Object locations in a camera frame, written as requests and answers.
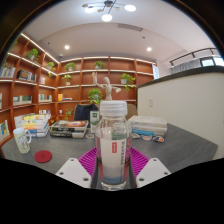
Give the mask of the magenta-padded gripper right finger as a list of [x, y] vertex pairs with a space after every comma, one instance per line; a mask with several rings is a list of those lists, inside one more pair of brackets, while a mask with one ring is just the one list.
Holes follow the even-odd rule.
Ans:
[[135, 148], [130, 150], [129, 180], [132, 188], [140, 188], [171, 172], [158, 158], [149, 158]]

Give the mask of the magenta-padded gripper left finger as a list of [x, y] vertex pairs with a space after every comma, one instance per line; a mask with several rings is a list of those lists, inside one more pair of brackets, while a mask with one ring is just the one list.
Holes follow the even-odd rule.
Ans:
[[79, 158], [69, 158], [56, 175], [81, 187], [95, 189], [98, 180], [96, 149], [90, 149]]

